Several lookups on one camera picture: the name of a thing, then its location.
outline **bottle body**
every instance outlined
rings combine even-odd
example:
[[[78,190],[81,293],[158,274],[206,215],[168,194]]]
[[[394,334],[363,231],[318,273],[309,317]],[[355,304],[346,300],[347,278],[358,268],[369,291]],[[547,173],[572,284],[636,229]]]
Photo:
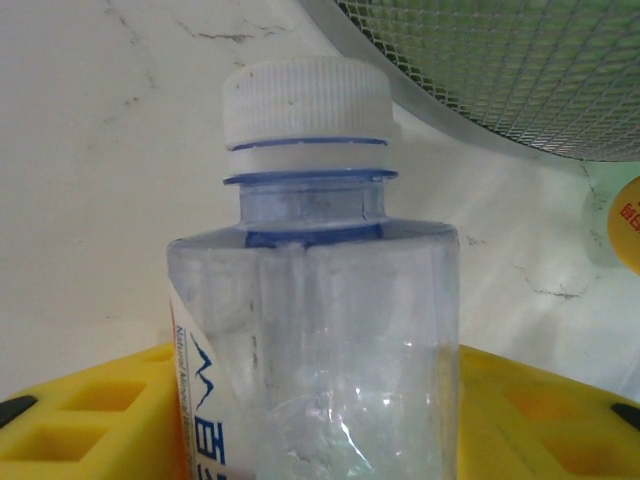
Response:
[[[262,179],[240,224],[169,247],[260,480],[455,478],[457,233],[387,218],[382,184]]]

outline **bottle shoulder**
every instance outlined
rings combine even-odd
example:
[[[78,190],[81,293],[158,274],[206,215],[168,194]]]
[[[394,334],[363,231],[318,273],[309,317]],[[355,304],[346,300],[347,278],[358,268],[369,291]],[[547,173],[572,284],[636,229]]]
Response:
[[[242,224],[199,233],[174,240],[168,251],[274,248],[290,242],[303,243],[306,247],[328,246],[352,242],[394,242],[400,240],[457,241],[457,230],[441,222],[403,220],[389,218],[366,227],[316,229],[299,231],[252,231]]]

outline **metal mesh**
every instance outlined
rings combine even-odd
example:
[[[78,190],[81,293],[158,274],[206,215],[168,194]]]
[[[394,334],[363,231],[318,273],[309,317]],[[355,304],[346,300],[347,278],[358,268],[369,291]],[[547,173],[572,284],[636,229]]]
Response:
[[[335,0],[464,117],[587,160],[640,160],[640,0]]]

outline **blue logo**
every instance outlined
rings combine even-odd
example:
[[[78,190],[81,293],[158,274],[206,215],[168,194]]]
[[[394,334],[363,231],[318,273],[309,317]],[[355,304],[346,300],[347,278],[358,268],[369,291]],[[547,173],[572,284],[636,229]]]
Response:
[[[204,374],[202,373],[203,371],[205,371],[207,368],[211,366],[211,360],[209,359],[209,356],[205,353],[205,351],[202,350],[202,348],[200,348],[200,345],[198,345],[198,342],[196,342],[196,339],[193,337],[193,333],[191,334],[191,340],[193,341],[193,344],[196,346],[196,349],[198,350],[198,354],[202,359],[202,365],[198,370],[196,370],[195,376],[198,377],[202,381],[202,383],[204,383],[204,386],[207,388],[207,391],[204,392],[204,395],[200,399],[200,402],[198,403],[198,405],[196,405],[196,410],[198,410],[200,408],[200,405],[202,405],[202,403],[209,396],[209,394],[213,392],[213,383],[211,382],[211,380],[205,377]]]
[[[224,433],[222,422],[210,422],[197,415],[193,416],[196,431],[196,450],[211,460],[226,465],[224,456]]]

